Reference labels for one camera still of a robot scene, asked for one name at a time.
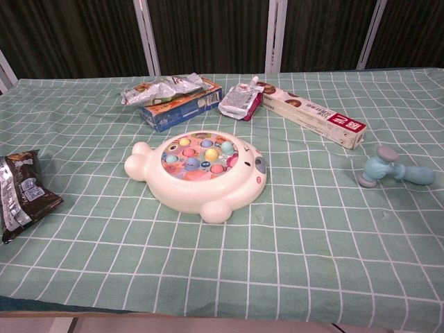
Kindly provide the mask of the silver red spout pouch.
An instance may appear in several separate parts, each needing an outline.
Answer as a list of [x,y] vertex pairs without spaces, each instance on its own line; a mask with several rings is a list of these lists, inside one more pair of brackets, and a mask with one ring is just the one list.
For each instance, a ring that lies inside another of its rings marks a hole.
[[249,83],[238,83],[231,87],[219,103],[221,114],[242,121],[250,121],[262,102],[264,87],[255,76]]

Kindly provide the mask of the dark brown snack packet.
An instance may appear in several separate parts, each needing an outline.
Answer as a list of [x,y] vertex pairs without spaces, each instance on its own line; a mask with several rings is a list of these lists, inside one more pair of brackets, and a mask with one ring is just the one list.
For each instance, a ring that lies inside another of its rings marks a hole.
[[52,213],[63,199],[42,182],[38,150],[0,156],[1,241],[10,243]]

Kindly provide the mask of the green checked tablecloth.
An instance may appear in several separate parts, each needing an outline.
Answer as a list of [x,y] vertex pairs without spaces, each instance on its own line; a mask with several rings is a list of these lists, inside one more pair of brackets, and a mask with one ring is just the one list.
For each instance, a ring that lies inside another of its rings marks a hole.
[[[0,311],[88,307],[176,316],[349,323],[444,333],[444,69],[283,73],[267,83],[365,123],[346,150],[260,108],[210,110],[162,133],[120,93],[138,77],[25,80],[0,96],[0,155],[40,152],[52,214],[1,242]],[[262,195],[225,225],[156,201],[123,164],[221,130],[268,162]],[[357,176],[387,146],[430,185]]]

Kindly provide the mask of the long cream cookie box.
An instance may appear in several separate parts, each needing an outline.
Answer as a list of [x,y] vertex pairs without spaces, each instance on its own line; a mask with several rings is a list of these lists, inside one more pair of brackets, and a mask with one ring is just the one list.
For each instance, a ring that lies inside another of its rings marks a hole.
[[351,119],[325,106],[259,81],[264,88],[263,106],[303,128],[319,134],[346,149],[360,145],[366,124]]

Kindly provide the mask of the blue orange carton box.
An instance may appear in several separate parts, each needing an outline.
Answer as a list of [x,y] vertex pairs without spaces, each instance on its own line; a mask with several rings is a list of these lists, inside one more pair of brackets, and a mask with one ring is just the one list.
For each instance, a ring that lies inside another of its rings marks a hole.
[[222,99],[222,87],[207,78],[203,78],[203,82],[208,86],[204,91],[182,95],[166,103],[140,107],[141,118],[160,133],[216,108]]

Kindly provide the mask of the silver green snack bag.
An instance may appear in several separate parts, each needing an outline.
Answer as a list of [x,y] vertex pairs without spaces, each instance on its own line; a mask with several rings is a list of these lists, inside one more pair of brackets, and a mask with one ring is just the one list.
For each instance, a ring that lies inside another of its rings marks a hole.
[[205,89],[207,89],[206,83],[196,73],[165,76],[124,90],[121,93],[121,103],[123,105],[159,105],[170,102],[182,95]]

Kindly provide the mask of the white whack-a-mole toy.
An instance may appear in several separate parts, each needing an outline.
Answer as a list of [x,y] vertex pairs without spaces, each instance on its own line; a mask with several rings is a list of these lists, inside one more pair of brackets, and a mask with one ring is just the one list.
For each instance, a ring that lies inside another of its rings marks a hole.
[[252,144],[215,130],[177,135],[157,148],[137,142],[124,169],[162,204],[225,223],[262,193],[267,162]]

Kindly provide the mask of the light blue toy hammer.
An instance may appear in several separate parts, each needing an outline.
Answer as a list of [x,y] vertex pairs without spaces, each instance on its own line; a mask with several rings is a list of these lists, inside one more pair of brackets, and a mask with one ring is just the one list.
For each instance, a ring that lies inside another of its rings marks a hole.
[[399,163],[398,153],[387,146],[377,148],[377,155],[368,159],[364,170],[357,176],[358,183],[366,188],[374,188],[377,181],[386,176],[394,180],[407,181],[417,185],[430,185],[435,179],[435,173],[425,166],[406,166]]

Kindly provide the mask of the white screen frame post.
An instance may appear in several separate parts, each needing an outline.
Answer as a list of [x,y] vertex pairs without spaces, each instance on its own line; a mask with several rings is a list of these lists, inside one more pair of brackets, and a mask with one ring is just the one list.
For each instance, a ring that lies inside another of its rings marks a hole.
[[5,94],[17,82],[18,79],[12,70],[12,67],[0,49],[0,92]]
[[160,76],[160,64],[155,44],[150,11],[147,0],[133,0],[137,25],[144,50],[144,57],[150,76]]
[[370,57],[370,52],[372,50],[377,31],[379,29],[380,22],[382,20],[385,8],[387,5],[387,0],[377,0],[373,15],[371,17],[366,38],[364,40],[361,53],[357,62],[356,70],[364,70],[366,68],[368,59]]
[[269,0],[265,74],[280,73],[288,0]]

